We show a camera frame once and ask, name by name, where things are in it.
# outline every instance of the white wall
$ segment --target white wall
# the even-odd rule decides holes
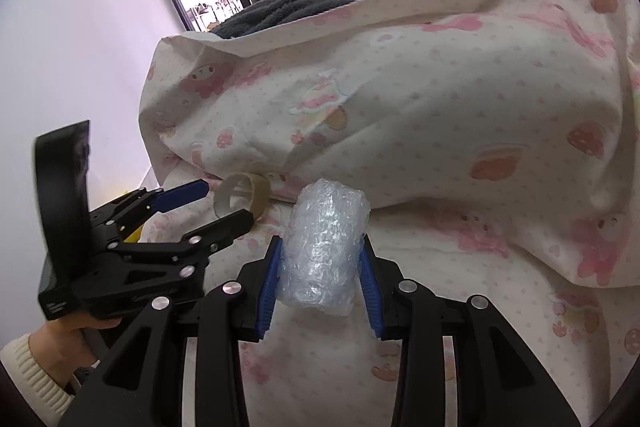
[[[42,321],[33,139],[88,118],[91,205],[137,188],[140,91],[158,40],[182,30],[170,0],[0,0],[0,346]]]

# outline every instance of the bubble wrap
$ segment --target bubble wrap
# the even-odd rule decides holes
[[[284,235],[278,299],[348,315],[369,211],[361,190],[318,180],[300,192]]]

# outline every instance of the silver screw head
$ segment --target silver screw head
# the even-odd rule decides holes
[[[474,295],[471,297],[471,305],[474,308],[478,308],[479,310],[484,310],[489,305],[489,301],[486,297],[482,297],[481,295]]]
[[[169,302],[169,297],[162,295],[151,301],[151,307],[155,310],[164,310],[169,305]]]
[[[415,283],[415,281],[405,279],[398,283],[398,289],[404,293],[412,293],[418,289],[418,285]]]
[[[185,266],[180,270],[180,277],[189,277],[195,271],[196,269],[190,264],[188,264],[187,266]]]
[[[238,281],[225,282],[222,286],[222,291],[229,295],[238,293],[241,289],[242,289],[242,285]]]

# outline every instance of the white bedsheet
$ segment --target white bedsheet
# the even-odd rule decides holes
[[[140,112],[158,180],[254,172],[279,200],[212,256],[207,289],[264,256],[300,188],[339,180],[372,203],[380,257],[438,295],[489,297],[590,424],[640,351],[639,15],[638,0],[360,0],[163,39]],[[143,240],[212,221],[213,197]],[[252,425],[389,425],[399,347],[361,299],[346,318],[277,305],[241,353]]]

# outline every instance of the human hand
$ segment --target human hand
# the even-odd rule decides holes
[[[78,367],[89,367],[97,359],[86,345],[81,328],[106,330],[121,319],[100,320],[87,312],[75,312],[44,323],[29,336],[29,349],[38,365],[64,388]]]

